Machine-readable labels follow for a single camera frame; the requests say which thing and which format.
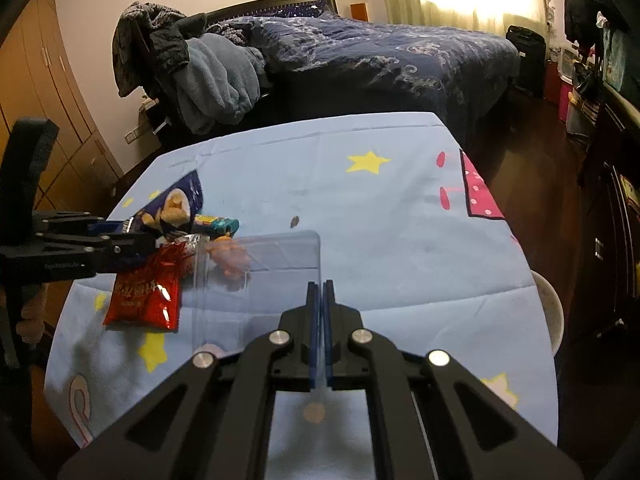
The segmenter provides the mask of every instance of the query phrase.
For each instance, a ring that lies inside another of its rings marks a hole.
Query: pile of clothes
[[[206,14],[187,18],[170,7],[134,2],[120,16],[113,36],[113,73],[120,97],[139,86],[154,97],[135,51],[134,22],[148,34],[154,70],[172,82],[180,114],[194,134],[206,134],[215,123],[238,124],[260,98],[260,89],[269,85],[264,58],[247,46],[241,28],[207,25]]]

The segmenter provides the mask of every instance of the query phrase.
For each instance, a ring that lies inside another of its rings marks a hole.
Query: clear plastic box
[[[282,312],[305,304],[309,282],[321,284],[320,237],[314,231],[234,238],[248,256],[242,276],[225,276],[224,264],[207,251],[214,243],[200,242],[196,249],[194,352],[208,349],[222,357],[242,351],[275,330]]]

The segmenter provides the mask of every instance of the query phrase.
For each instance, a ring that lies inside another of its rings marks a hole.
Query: black headboard
[[[244,16],[251,12],[259,12],[260,10],[272,9],[273,7],[285,6],[290,4],[302,4],[304,2],[312,2],[315,0],[254,0],[244,4],[237,4],[224,9],[214,10],[207,13],[207,23],[221,22],[238,16]],[[335,13],[338,9],[335,0],[325,0],[331,10]]]

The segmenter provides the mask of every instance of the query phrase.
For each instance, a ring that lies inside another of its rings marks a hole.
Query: suitcase
[[[514,86],[532,97],[542,97],[545,87],[545,38],[533,30],[511,25],[506,35],[520,54],[520,73]]]

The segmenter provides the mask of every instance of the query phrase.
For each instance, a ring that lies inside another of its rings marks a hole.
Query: metal bolt
[[[356,343],[364,345],[371,342],[371,340],[373,339],[373,334],[366,328],[359,328],[351,333],[351,339],[353,339]]]
[[[434,350],[429,352],[429,361],[435,366],[446,366],[449,364],[450,357],[444,350]]]
[[[209,352],[198,352],[191,360],[196,368],[209,368],[213,364],[213,361],[215,361],[215,359]]]
[[[274,345],[286,345],[289,339],[291,339],[291,336],[284,330],[274,330],[269,334],[269,341]]]

